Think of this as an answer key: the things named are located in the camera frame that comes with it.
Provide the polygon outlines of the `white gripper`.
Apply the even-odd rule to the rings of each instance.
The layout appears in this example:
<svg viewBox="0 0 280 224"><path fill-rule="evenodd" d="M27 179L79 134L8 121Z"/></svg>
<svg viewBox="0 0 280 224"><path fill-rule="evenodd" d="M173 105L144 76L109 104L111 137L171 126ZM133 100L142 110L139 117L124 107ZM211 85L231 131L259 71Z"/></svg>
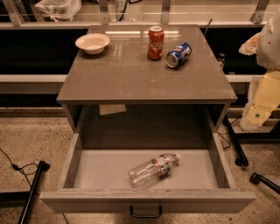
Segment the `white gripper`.
<svg viewBox="0 0 280 224"><path fill-rule="evenodd" d="M239 48L247 56L256 54L260 32ZM243 126L262 126L280 105L280 72L268 71L261 78L254 77L249 84L248 103L242 113Z"/></svg>

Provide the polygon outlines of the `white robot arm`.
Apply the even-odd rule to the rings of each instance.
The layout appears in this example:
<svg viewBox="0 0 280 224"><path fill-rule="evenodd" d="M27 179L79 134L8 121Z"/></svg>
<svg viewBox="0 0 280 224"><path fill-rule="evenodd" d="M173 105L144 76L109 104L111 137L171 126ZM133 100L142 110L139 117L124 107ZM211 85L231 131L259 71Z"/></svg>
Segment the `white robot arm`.
<svg viewBox="0 0 280 224"><path fill-rule="evenodd" d="M242 113L241 127L253 130L261 127L280 105L280 10L260 32L239 48L239 53L256 55L256 62L266 69L261 78L249 84L248 102Z"/></svg>

